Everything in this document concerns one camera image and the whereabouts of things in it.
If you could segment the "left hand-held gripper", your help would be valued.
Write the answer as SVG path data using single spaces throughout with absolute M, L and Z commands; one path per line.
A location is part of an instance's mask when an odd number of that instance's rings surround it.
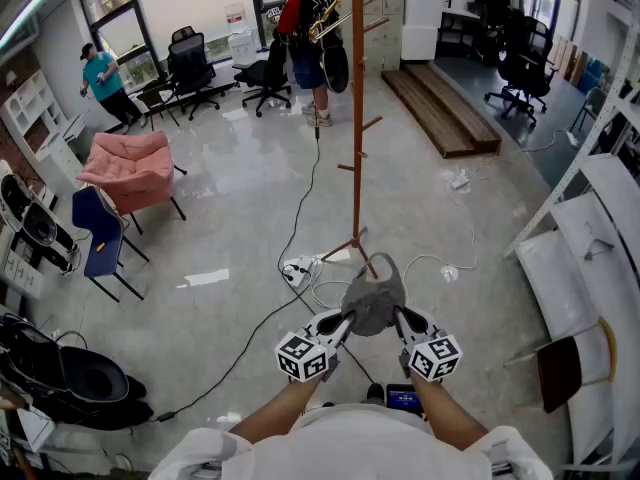
M 303 328 L 288 332 L 275 346 L 278 369 L 291 381 L 327 381 L 338 366 L 337 350 L 355 320 L 353 311 L 341 309 L 316 314 Z

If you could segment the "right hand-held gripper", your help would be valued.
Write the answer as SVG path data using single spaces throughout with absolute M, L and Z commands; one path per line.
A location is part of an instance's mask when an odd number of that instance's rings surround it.
M 428 312 L 395 306 L 394 322 L 404 343 L 399 362 L 406 378 L 414 373 L 427 382 L 441 382 L 456 370 L 463 352 L 454 336 L 440 330 Z

